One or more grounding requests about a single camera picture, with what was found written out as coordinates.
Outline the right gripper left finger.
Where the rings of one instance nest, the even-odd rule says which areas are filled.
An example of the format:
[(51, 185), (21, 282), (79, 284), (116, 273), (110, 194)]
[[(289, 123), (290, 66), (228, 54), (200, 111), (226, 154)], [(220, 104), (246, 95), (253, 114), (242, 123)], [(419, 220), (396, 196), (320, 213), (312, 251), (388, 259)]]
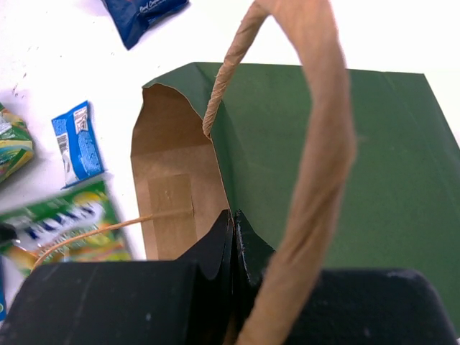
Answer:
[(168, 261), (46, 264), (22, 284), (3, 344), (222, 344), (231, 304), (231, 214)]

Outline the blue M&M's packet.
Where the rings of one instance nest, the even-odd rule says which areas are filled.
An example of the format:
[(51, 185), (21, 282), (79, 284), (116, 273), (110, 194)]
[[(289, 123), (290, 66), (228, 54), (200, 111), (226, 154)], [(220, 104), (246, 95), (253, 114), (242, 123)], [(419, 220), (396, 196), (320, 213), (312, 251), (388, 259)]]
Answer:
[(0, 321), (6, 318), (6, 297), (4, 292), (4, 273), (2, 259), (0, 259)]

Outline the green snack packet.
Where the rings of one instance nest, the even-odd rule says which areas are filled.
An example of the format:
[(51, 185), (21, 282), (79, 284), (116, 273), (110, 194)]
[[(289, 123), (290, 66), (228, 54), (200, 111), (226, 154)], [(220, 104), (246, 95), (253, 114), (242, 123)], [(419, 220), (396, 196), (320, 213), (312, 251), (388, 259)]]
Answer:
[(26, 123), (1, 104), (1, 182), (35, 155)]

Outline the green paper bag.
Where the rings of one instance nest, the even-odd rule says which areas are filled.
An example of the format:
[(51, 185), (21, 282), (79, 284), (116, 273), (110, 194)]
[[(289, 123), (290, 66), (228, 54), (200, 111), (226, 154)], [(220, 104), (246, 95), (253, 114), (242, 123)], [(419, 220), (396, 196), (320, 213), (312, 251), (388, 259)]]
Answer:
[(146, 85), (131, 162), (147, 259), (231, 214), (222, 344), (455, 344), (431, 283), (459, 150), (421, 75), (349, 72), (328, 1), (255, 1), (221, 65)]

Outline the dark blue snack packet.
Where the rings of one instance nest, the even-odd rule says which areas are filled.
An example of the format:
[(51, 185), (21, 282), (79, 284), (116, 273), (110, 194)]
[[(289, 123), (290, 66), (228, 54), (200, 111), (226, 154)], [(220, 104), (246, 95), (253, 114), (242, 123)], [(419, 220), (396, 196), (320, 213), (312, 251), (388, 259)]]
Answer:
[(152, 25), (178, 13), (188, 4), (188, 0), (103, 1), (127, 50), (132, 49)]

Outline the green yellow candy packet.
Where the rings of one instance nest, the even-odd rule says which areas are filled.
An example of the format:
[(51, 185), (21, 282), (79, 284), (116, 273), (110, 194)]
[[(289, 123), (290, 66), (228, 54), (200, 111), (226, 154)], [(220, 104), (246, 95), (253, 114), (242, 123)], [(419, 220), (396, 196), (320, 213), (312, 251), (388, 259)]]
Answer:
[(68, 242), (77, 236), (119, 222), (103, 180), (81, 183), (41, 201), (1, 214), (13, 234), (1, 238), (1, 256), (28, 276), (43, 262), (130, 261), (132, 254), (122, 229)]

